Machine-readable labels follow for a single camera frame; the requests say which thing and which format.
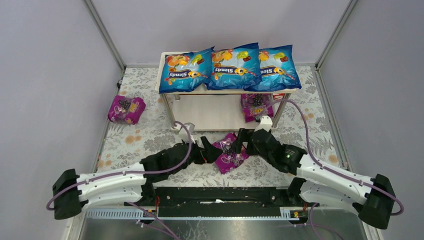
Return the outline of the purple candy bag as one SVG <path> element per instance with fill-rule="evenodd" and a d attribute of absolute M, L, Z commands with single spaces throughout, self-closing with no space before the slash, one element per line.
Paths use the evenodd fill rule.
<path fill-rule="evenodd" d="M 214 142 L 212 145 L 220 150 L 222 154 L 214 162 L 221 174 L 227 174 L 238 168 L 249 158 L 246 148 L 242 145 L 241 152 L 236 153 L 233 143 L 237 136 L 235 133 L 228 133 L 223 139 Z"/>
<path fill-rule="evenodd" d="M 272 102 L 271 94 L 255 93 L 241 94 L 240 105 L 241 113 L 246 123 L 255 122 L 256 116 L 266 114 L 269 117 L 274 117 L 274 109 L 268 105 Z"/>
<path fill-rule="evenodd" d="M 110 106 L 107 118 L 112 123 L 135 125 L 146 109 L 141 97 L 125 97 L 116 95 Z"/>

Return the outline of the blue Slendy bag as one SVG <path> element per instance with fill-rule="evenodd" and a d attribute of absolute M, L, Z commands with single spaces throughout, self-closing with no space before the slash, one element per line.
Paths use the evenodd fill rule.
<path fill-rule="evenodd" d="M 247 90 L 262 80 L 257 42 L 235 48 L 213 50 L 208 90 Z"/>
<path fill-rule="evenodd" d="M 283 45 L 259 50 L 261 80 L 247 88 L 250 92 L 276 92 L 301 89 L 301 81 L 292 57 L 293 46 Z"/>
<path fill-rule="evenodd" d="M 192 92 L 206 83 L 212 75 L 212 53 L 214 47 L 197 52 L 166 54 L 159 75 L 158 92 Z"/>

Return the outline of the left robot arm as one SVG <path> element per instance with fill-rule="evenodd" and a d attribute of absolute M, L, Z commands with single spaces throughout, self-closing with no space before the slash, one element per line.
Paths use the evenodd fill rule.
<path fill-rule="evenodd" d="M 167 180 L 192 163 L 212 164 L 223 153 L 206 137 L 201 137 L 201 143 L 182 141 L 139 162 L 100 173 L 77 174 L 67 169 L 53 184 L 53 197 L 46 208 L 55 220 L 65 220 L 94 206 L 135 203 L 153 194 L 153 183 Z"/>

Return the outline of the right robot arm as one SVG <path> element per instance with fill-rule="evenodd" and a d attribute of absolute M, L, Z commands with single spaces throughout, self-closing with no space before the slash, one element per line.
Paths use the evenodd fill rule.
<path fill-rule="evenodd" d="M 377 229 L 388 228 L 393 216 L 395 192 L 388 177 L 360 175 L 314 159 L 305 149 L 282 144 L 264 129 L 241 128 L 233 147 L 259 156 L 279 172 L 295 176 L 287 195 L 294 204 L 318 203 L 349 211 Z"/>

